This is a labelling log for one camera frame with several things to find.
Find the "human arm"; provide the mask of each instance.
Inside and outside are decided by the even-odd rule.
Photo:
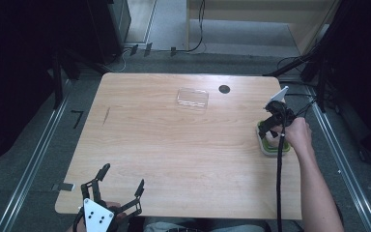
[[[281,132],[281,127],[273,131]],[[312,147],[312,131],[304,118],[285,129],[285,138],[300,162],[301,212],[304,231],[344,231],[335,202],[318,167]]]
[[[117,207],[120,208],[122,207],[119,203],[116,202],[106,202],[107,207]],[[125,213],[120,213],[119,215],[116,216],[116,219],[114,220],[114,224],[110,224],[109,227],[111,226],[112,228],[117,228],[118,223],[125,218],[126,214]],[[73,231],[73,225],[67,230],[67,232],[72,232]],[[86,232],[86,226],[84,225],[84,218],[80,220],[80,222],[77,224],[77,232]]]

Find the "black circular hole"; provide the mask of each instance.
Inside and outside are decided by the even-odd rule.
[[[228,87],[228,85],[221,85],[219,86],[218,88],[219,92],[223,93],[223,94],[228,94],[230,93],[230,87]]]

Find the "wooden table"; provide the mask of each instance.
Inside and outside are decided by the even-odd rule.
[[[179,104],[182,88],[208,92],[207,107]],[[110,163],[102,198],[125,204],[144,179],[142,216],[276,218],[276,159],[261,153],[255,126],[279,89],[273,77],[107,73],[65,182],[79,187]],[[55,208],[75,214],[81,204],[75,188]],[[301,219],[293,149],[283,158],[282,216]]]

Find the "black curtain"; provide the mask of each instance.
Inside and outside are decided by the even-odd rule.
[[[50,38],[26,1],[0,1],[0,156],[53,90]]]
[[[371,153],[371,1],[342,1],[315,53],[302,78],[313,78],[326,62],[320,78],[338,89],[370,130],[358,142]]]

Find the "robotic arm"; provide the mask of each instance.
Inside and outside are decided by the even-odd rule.
[[[265,109],[271,114],[271,117],[265,120],[258,127],[258,135],[261,137],[261,139],[265,137],[268,131],[273,137],[277,137],[278,134],[272,131],[271,128],[279,125],[288,127],[297,118],[294,111],[288,108],[284,102],[282,102],[282,99],[285,97],[288,89],[288,86],[285,86],[282,90],[272,96],[270,101],[266,104]]]
[[[141,214],[142,210],[140,197],[144,191],[144,180],[141,180],[140,185],[134,194],[135,199],[120,208],[115,206],[107,207],[106,203],[101,200],[99,181],[103,180],[109,168],[110,164],[108,163],[101,170],[99,170],[95,179],[80,186],[83,195],[83,207],[80,208],[78,214],[76,215],[73,223],[73,232],[76,231],[77,224],[83,217],[85,217],[85,225],[88,232],[109,232],[117,231],[117,227],[113,227],[111,225],[117,224],[116,216],[127,209],[133,206],[136,208],[134,212],[125,217],[126,220]],[[89,188],[92,188],[93,200],[90,199]]]

